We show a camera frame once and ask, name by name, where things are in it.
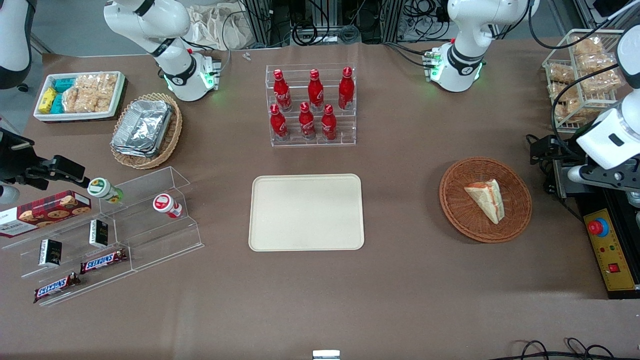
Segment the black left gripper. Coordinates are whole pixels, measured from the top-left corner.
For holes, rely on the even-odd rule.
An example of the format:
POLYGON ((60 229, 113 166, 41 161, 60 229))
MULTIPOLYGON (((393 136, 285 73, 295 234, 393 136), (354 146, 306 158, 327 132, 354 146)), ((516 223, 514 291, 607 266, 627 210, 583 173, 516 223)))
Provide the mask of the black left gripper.
MULTIPOLYGON (((558 151, 561 144, 555 135, 536 137, 530 135, 531 165, 562 160, 565 154, 558 151)), ((582 178, 587 184, 617 191, 639 191, 639 172, 624 166, 606 170, 600 166, 584 166, 582 178)))

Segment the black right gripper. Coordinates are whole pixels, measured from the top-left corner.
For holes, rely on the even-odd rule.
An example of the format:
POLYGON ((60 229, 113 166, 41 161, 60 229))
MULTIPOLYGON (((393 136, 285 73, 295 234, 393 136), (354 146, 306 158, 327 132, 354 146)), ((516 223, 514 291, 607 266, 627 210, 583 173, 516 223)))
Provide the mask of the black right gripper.
POLYGON ((27 185, 39 190, 48 189, 52 181, 68 182, 87 189, 91 179, 85 167, 62 155, 50 160, 39 157, 34 142, 9 130, 1 130, 0 178, 9 185, 27 185))

